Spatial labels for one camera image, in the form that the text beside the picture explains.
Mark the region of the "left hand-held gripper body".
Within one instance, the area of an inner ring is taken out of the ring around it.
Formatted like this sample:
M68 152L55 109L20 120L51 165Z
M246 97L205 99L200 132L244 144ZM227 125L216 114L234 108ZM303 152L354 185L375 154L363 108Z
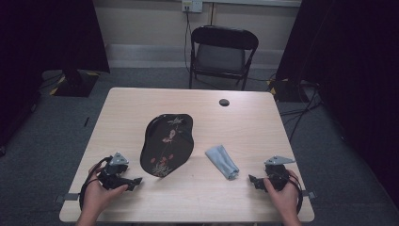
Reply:
M129 180L120 175L128 169L129 161L121 154L115 153L107 161L98 175L98 179L105 189L114 189L122 185L128 185Z

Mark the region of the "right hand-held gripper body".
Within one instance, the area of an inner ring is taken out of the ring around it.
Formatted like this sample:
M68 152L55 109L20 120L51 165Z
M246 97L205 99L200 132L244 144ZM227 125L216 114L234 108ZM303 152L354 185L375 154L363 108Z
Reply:
M290 183L290 173L285 164L294 163L294 159L275 155L264 161L264 170L274 189L281 191Z

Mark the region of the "grey cloth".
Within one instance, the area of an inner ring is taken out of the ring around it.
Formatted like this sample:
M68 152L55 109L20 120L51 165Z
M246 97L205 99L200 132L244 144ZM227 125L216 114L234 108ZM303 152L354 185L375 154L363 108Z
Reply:
M227 180L234 180L238 176L239 169L223 145L215 146L206 151L205 154Z

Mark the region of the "black floral tray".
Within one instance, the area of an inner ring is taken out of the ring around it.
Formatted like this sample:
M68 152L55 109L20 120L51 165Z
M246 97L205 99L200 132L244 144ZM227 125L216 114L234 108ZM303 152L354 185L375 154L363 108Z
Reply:
M162 114L147 126L140 155L142 169L164 178L182 166L194 149L193 119L188 114Z

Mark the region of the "person's right hand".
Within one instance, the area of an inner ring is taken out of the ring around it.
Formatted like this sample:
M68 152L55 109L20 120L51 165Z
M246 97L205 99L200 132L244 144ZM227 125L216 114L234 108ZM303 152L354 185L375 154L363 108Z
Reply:
M297 176L292 170L290 173L291 183L287 183L281 191L274 189L268 178L263 179L263 183L269 193L272 203L279 212L280 217L297 215L296 206L298 202L298 191L296 189Z

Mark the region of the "person's left hand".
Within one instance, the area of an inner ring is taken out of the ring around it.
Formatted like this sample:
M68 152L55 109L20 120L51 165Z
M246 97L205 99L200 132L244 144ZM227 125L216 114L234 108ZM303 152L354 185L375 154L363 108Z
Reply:
M82 208L84 212L97 212L101 214L109 203L121 195L128 186L123 185L114 189L105 189L98 180L97 173L100 170L101 168L96 166L92 166L89 169L88 185Z

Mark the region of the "black stand base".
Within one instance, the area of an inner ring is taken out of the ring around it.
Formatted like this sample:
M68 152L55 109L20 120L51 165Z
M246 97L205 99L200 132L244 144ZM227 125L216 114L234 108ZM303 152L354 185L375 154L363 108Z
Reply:
M293 82L288 80L269 80L267 85L277 102L299 103L301 101L299 88Z
M61 79L50 91L53 96L88 97L99 78L96 72L63 70Z

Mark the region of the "black folding chair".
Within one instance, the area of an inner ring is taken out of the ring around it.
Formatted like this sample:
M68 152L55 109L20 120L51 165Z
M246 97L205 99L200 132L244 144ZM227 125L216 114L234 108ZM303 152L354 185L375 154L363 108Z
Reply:
M204 25L191 33L189 87L198 74L234 79L245 89L249 68L259 46L245 29Z

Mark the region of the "black curtain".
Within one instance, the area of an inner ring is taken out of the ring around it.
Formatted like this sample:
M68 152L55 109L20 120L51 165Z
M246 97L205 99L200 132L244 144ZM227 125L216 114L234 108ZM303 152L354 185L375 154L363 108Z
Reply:
M108 72L93 0L0 0L0 147L52 70Z
M277 78L319 84L399 205L399 0L302 0Z

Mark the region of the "white wall outlet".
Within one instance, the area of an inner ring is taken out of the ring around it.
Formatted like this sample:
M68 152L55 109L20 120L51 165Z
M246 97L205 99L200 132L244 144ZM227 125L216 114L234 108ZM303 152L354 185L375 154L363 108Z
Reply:
M182 0L182 12L202 13L201 0Z

